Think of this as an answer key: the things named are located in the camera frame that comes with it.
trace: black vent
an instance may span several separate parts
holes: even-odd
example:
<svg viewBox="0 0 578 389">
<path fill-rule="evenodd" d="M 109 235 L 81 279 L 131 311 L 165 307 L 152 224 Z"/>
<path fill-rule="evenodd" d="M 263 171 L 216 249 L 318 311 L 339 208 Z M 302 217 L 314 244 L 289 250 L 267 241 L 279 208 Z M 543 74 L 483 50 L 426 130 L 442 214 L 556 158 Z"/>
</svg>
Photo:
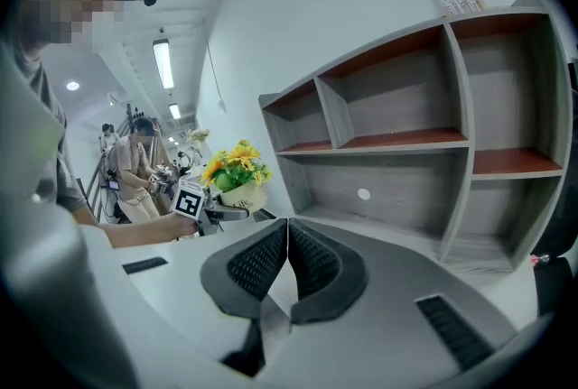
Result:
<svg viewBox="0 0 578 389">
<path fill-rule="evenodd" d="M 337 255 L 326 245 L 291 225 L 289 262 L 295 272 L 299 301 L 329 285 L 340 271 Z"/>
<path fill-rule="evenodd" d="M 463 371 L 492 354 L 489 344 L 442 296 L 416 302 Z"/>
<path fill-rule="evenodd" d="M 286 244 L 286 228 L 278 228 L 228 262 L 230 278 L 262 301 L 287 258 Z"/>
</svg>

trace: wooden shelf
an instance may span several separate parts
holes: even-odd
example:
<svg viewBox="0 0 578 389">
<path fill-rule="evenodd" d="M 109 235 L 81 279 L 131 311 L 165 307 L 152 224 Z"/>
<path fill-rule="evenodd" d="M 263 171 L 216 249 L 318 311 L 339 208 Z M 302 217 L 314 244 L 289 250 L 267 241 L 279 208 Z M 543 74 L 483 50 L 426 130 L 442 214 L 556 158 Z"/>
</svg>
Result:
<svg viewBox="0 0 578 389">
<path fill-rule="evenodd" d="M 475 181 L 535 179 L 562 175 L 562 168 L 532 148 L 476 152 L 473 162 Z"/>
<path fill-rule="evenodd" d="M 441 238 L 423 229 L 388 224 L 380 220 L 337 211 L 319 204 L 310 206 L 308 209 L 298 213 L 297 216 L 327 226 L 349 230 L 376 240 L 409 247 L 437 261 Z"/>
<path fill-rule="evenodd" d="M 572 95 L 544 8 L 420 23 L 259 98 L 295 214 L 509 273 L 562 189 Z"/>
<path fill-rule="evenodd" d="M 341 149 L 370 148 L 370 147 L 393 147 L 397 145 L 428 145 L 449 144 L 447 148 L 466 147 L 466 139 L 460 131 L 454 127 L 442 127 L 438 129 L 424 129 L 422 131 L 407 131 L 404 133 L 376 134 L 356 137 L 347 142 Z"/>
<path fill-rule="evenodd" d="M 319 142 L 307 142 L 304 144 L 295 144 L 288 148 L 285 148 L 278 154 L 285 155 L 285 154 L 297 154 L 297 153 L 306 153 L 306 152 L 319 152 L 331 150 L 331 141 L 330 140 L 323 140 Z"/>
<path fill-rule="evenodd" d="M 460 131 L 452 127 L 407 131 L 404 133 L 377 134 L 356 137 L 339 149 L 331 149 L 328 141 L 297 144 L 277 155 L 354 155 L 387 154 L 404 152 L 428 152 L 434 150 L 465 148 L 470 142 Z"/>
</svg>

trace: sunflower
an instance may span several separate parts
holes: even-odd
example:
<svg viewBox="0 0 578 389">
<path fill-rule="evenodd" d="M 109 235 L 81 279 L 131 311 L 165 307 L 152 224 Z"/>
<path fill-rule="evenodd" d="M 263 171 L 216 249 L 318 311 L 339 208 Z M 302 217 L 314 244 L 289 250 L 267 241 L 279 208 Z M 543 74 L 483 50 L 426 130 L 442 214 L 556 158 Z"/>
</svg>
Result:
<svg viewBox="0 0 578 389">
<path fill-rule="evenodd" d="M 265 179 L 265 182 L 269 182 L 271 180 L 271 176 L 273 175 L 273 173 L 269 169 L 269 166 L 267 166 L 265 164 L 263 166 L 263 169 L 261 170 L 261 173 L 263 174 L 263 178 Z"/>
<path fill-rule="evenodd" d="M 247 141 L 241 141 L 239 144 L 226 156 L 227 162 L 240 161 L 240 158 L 248 158 L 249 160 L 258 160 L 261 158 L 261 153 Z"/>
<path fill-rule="evenodd" d="M 215 175 L 215 172 L 217 172 L 219 169 L 223 169 L 223 162 L 220 159 L 220 153 L 217 153 L 212 160 L 210 160 L 210 162 L 207 164 L 207 168 L 205 169 L 205 172 L 202 174 L 200 181 L 204 182 L 204 181 L 208 181 L 207 185 L 210 184 L 210 181 L 212 181 L 213 176 Z"/>
<path fill-rule="evenodd" d="M 243 156 L 241 158 L 235 158 L 235 160 L 239 160 L 241 162 L 241 165 L 249 172 L 253 172 L 255 170 L 255 166 L 253 166 L 253 163 L 251 162 L 251 160 L 249 158 L 247 158 L 246 156 Z"/>
</svg>

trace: ceiling light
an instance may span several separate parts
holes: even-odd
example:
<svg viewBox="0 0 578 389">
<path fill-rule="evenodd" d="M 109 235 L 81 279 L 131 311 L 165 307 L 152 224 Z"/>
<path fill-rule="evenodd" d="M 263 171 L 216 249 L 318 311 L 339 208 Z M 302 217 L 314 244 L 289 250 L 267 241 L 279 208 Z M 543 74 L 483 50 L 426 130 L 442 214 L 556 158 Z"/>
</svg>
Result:
<svg viewBox="0 0 578 389">
<path fill-rule="evenodd" d="M 165 89 L 174 88 L 172 82 L 171 56 L 169 55 L 169 40 L 161 39 L 153 42 L 154 57 L 156 67 L 159 69 L 159 76 Z"/>
<path fill-rule="evenodd" d="M 174 119 L 181 119 L 181 112 L 179 111 L 179 106 L 177 104 L 170 104 L 169 110 L 171 110 Z"/>
</svg>

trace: shelf compartment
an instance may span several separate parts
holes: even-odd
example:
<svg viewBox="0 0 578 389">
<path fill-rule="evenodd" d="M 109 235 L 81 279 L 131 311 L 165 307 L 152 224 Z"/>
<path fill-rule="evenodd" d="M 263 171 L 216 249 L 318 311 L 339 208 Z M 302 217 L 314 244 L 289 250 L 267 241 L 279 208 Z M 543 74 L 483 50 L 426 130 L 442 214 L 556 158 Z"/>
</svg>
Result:
<svg viewBox="0 0 578 389">
<path fill-rule="evenodd" d="M 406 131 L 403 133 L 364 135 L 355 137 L 341 147 L 343 150 L 368 147 L 400 147 L 424 146 L 426 150 L 437 148 L 440 144 L 444 148 L 468 146 L 466 139 L 455 127 L 438 129 L 423 129 L 420 131 Z"/>
<path fill-rule="evenodd" d="M 295 155 L 355 155 L 355 154 L 394 154 L 428 153 L 444 149 L 466 148 L 470 142 L 455 128 L 429 129 L 370 135 L 352 139 L 339 149 L 332 149 L 331 143 L 297 144 L 278 152 L 279 156 Z"/>
<path fill-rule="evenodd" d="M 532 179 L 560 176 L 563 169 L 531 148 L 476 152 L 473 162 L 475 181 Z"/>
<path fill-rule="evenodd" d="M 471 87 L 476 151 L 536 149 L 564 163 L 556 118 L 556 45 L 545 14 L 503 14 L 454 22 Z M 512 165 L 528 153 L 488 153 L 478 167 L 494 159 Z M 532 163 L 540 168 L 537 156 Z M 499 168 L 477 174 L 501 174 Z"/>
<path fill-rule="evenodd" d="M 365 221 L 373 236 L 380 227 L 384 233 L 398 227 L 397 232 L 415 234 L 438 249 L 453 208 L 458 153 L 278 160 L 298 215 L 310 217 L 313 208 L 333 211 L 342 214 L 337 220 L 347 215 Z"/>
<path fill-rule="evenodd" d="M 263 118 L 276 152 L 331 149 L 313 80 L 282 96 L 261 96 Z"/>
<path fill-rule="evenodd" d="M 385 42 L 321 74 L 315 82 L 333 147 L 464 141 L 463 135 L 452 135 L 461 132 L 461 105 L 450 51 L 444 27 L 434 26 Z"/>
<path fill-rule="evenodd" d="M 295 144 L 288 148 L 285 148 L 278 154 L 286 153 L 312 153 L 312 152 L 325 152 L 331 150 L 331 140 L 324 140 L 320 142 L 309 142 L 305 144 Z"/>
<path fill-rule="evenodd" d="M 552 198 L 559 177 L 473 181 L 457 236 L 445 262 L 451 268 L 510 273 L 515 253 Z"/>
</svg>

